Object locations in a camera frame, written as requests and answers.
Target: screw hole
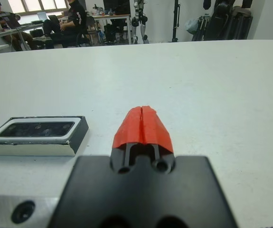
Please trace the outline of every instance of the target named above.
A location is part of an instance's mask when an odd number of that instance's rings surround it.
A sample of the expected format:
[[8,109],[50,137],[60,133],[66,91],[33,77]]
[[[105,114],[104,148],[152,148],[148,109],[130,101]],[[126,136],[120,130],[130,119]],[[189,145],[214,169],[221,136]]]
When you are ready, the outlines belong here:
[[171,171],[171,166],[168,165],[168,163],[164,160],[158,160],[153,163],[153,166],[158,172],[162,173],[170,173]]
[[130,228],[128,222],[120,216],[112,216],[107,218],[100,228]]
[[20,203],[13,211],[11,219],[16,224],[27,221],[35,210],[35,203],[33,201],[26,201]]
[[179,218],[168,216],[162,218],[156,228],[188,228],[188,226]]
[[122,167],[118,170],[118,173],[119,174],[125,174],[125,173],[128,173],[130,171],[130,168],[129,167]]

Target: humanoid robot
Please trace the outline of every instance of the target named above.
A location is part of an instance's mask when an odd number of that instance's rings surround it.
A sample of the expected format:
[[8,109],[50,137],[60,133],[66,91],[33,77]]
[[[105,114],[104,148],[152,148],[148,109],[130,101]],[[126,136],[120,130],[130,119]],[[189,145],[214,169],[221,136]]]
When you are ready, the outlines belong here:
[[136,36],[136,28],[141,25],[141,38],[144,44],[149,44],[148,36],[145,35],[146,31],[146,22],[148,18],[144,15],[144,0],[134,0],[134,8],[135,8],[135,17],[132,18],[132,35],[133,35],[133,43],[137,44],[138,37]]

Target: black shirt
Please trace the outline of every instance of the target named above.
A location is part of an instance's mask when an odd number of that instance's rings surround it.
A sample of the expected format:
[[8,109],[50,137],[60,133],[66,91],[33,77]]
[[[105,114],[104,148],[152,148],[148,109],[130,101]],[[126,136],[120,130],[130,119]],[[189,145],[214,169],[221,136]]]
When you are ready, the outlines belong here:
[[80,28],[85,28],[87,16],[84,7],[78,0],[72,2],[70,6],[68,22],[72,21],[78,30],[80,30]]

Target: laptop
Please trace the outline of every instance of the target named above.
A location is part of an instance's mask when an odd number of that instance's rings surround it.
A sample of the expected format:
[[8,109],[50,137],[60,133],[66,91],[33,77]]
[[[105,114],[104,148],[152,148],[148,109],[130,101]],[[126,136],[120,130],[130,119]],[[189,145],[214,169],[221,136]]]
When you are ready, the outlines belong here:
[[55,15],[50,15],[49,18],[53,23],[59,24],[59,20]]
[[47,20],[47,13],[46,12],[39,12],[39,13],[37,13],[37,16],[38,16],[39,20],[41,20],[41,21]]
[[5,20],[5,22],[7,23],[7,25],[11,28],[11,29],[15,29],[17,27],[20,27],[19,22],[16,20],[15,18],[15,14],[11,13],[8,16],[2,16],[2,18]]

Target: table surface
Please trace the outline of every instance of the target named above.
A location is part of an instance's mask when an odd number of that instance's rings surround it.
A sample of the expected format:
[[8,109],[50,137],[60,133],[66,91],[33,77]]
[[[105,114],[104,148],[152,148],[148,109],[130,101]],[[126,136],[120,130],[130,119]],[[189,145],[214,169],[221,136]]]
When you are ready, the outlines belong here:
[[108,19],[108,18],[120,18],[120,17],[129,17],[130,14],[122,14],[122,15],[90,15],[91,17],[94,17],[94,19]]
[[[18,29],[21,29],[23,31],[25,30],[30,30],[30,29],[36,29],[36,28],[39,28],[39,27],[42,27],[43,23],[41,24],[34,24],[34,25],[22,25],[21,27],[19,27]],[[0,37],[3,37],[3,36],[6,36],[6,35],[10,35],[10,34],[13,34],[13,33],[17,33],[17,28],[13,28],[13,29],[8,29],[8,30],[5,30],[3,32],[0,32]]]
[[[176,155],[210,158],[241,228],[273,226],[273,41],[64,48],[0,62],[0,126],[84,115],[76,157],[109,155],[127,112],[150,105]],[[0,194],[59,196],[76,157],[0,157]]]

